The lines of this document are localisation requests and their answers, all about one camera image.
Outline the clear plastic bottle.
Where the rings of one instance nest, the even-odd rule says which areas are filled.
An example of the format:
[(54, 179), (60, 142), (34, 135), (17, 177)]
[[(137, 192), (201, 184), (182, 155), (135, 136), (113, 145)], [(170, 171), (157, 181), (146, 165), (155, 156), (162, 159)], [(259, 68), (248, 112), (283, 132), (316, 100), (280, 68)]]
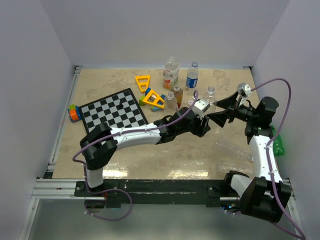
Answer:
[(210, 107), (207, 110), (208, 113), (215, 113), (216, 112), (216, 105), (215, 102), (217, 101), (216, 98), (216, 88), (214, 86), (209, 86), (203, 96), (203, 99), (206, 100)]

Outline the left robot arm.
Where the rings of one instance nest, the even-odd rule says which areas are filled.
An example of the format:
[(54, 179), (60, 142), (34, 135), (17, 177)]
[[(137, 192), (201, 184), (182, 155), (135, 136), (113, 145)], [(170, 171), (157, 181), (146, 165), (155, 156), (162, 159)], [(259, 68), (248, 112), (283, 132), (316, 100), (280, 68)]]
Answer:
[(188, 132), (203, 137), (210, 130), (209, 119), (204, 116), (207, 110), (208, 107), (183, 107), (174, 115), (139, 127), (114, 128), (106, 123), (99, 124), (80, 141), (86, 165), (86, 191), (92, 196), (103, 192), (103, 167), (118, 150), (169, 143)]

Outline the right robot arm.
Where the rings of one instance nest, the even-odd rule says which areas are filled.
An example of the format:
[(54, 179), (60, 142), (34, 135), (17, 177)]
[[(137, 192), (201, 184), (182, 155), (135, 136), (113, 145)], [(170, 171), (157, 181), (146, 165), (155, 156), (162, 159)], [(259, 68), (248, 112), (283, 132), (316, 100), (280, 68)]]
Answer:
[(272, 97), (264, 97), (257, 107), (245, 106), (242, 96), (233, 95), (215, 102), (223, 111), (210, 113), (208, 117), (220, 127), (234, 119), (246, 122), (244, 134), (252, 151), (254, 178), (230, 171), (223, 183), (223, 192), (230, 197), (238, 194), (240, 212), (270, 223), (278, 223), (291, 195), (291, 188), (281, 178), (273, 151), (272, 118), (279, 103)]

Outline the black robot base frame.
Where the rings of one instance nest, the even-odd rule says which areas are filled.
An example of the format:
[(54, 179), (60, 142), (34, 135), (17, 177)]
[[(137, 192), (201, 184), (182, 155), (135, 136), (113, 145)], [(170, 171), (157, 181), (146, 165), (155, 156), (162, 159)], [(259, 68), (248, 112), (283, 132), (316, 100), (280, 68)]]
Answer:
[(204, 205), (224, 210), (239, 209), (240, 197), (216, 179), (105, 179), (96, 190), (87, 190), (77, 181), (75, 197), (84, 198), (93, 208), (120, 208), (122, 205)]

